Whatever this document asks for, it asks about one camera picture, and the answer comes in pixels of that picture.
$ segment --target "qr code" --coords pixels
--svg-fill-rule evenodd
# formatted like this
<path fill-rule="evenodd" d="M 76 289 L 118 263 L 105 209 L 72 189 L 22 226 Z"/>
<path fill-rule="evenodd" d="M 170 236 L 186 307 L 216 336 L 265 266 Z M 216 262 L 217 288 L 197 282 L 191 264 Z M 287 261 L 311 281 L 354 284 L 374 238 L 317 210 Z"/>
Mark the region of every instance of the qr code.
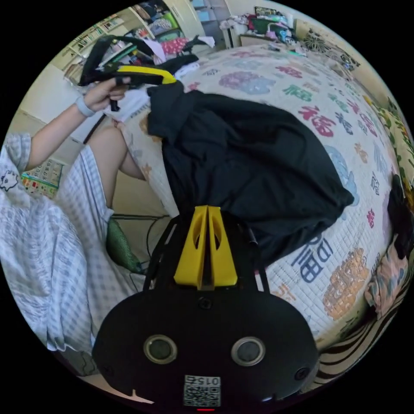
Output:
<path fill-rule="evenodd" d="M 219 407 L 220 378 L 211 376 L 185 376 L 184 405 L 189 407 Z"/>

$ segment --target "yellow plastic bracket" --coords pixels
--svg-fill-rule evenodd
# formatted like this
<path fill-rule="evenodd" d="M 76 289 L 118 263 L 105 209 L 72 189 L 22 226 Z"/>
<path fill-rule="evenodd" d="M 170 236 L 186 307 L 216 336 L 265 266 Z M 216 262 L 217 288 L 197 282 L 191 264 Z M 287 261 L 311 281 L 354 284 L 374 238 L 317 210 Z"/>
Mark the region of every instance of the yellow plastic bracket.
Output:
<path fill-rule="evenodd" d="M 135 72 L 135 73 L 142 73 L 144 75 L 158 75 L 163 77 L 163 84 L 167 83 L 174 83 L 177 82 L 177 79 L 174 76 L 163 69 L 157 68 L 148 68 L 145 66 L 132 66 L 132 65 L 125 65 L 118 68 L 117 72 Z"/>
<path fill-rule="evenodd" d="M 209 246 L 206 244 L 207 227 L 209 229 Z M 234 286 L 237 283 L 237 273 L 223 218 L 220 208 L 211 206 L 195 208 L 174 276 L 175 282 L 178 285 L 202 289 L 206 248 L 210 249 L 213 286 Z"/>

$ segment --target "white wristband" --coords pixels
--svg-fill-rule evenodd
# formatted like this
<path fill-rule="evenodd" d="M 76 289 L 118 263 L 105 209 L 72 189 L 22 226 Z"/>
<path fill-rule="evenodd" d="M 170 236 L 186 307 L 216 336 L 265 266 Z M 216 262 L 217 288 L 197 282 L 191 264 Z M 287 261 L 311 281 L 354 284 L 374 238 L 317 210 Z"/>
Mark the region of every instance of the white wristband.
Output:
<path fill-rule="evenodd" d="M 80 96 L 75 101 L 76 106 L 78 107 L 81 114 L 85 115 L 86 117 L 90 118 L 91 116 L 95 115 L 95 111 L 89 109 L 86 104 L 83 96 Z"/>

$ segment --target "striped fabric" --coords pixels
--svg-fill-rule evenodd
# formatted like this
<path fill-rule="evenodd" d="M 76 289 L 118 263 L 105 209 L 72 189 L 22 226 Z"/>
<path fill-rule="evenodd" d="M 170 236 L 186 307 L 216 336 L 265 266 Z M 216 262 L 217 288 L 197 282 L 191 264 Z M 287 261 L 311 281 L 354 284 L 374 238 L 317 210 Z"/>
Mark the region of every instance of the striped fabric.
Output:
<path fill-rule="evenodd" d="M 414 251 L 412 251 L 410 256 L 407 277 L 388 313 L 379 320 L 374 319 L 366 323 L 345 340 L 338 342 L 322 352 L 320 356 L 320 367 L 316 378 L 313 383 L 302 390 L 303 393 L 317 389 L 339 378 L 365 356 L 397 314 L 398 308 L 408 291 L 413 275 Z"/>

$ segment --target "bedsheet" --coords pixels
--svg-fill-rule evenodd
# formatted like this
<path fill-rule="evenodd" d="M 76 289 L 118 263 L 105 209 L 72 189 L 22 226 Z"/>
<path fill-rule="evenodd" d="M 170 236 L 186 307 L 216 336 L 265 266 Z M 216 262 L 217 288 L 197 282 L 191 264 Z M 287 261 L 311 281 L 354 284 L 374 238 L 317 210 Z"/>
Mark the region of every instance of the bedsheet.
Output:
<path fill-rule="evenodd" d="M 394 150 L 357 84 L 311 58 L 255 45 L 212 53 L 182 82 L 187 91 L 228 95 L 293 113 L 320 139 L 354 203 L 329 229 L 267 268 L 270 290 L 306 318 L 319 349 L 364 317 L 364 289 L 391 241 L 387 213 Z M 127 144 L 171 216 L 178 214 L 161 141 L 147 134 L 150 105 L 128 121 Z"/>

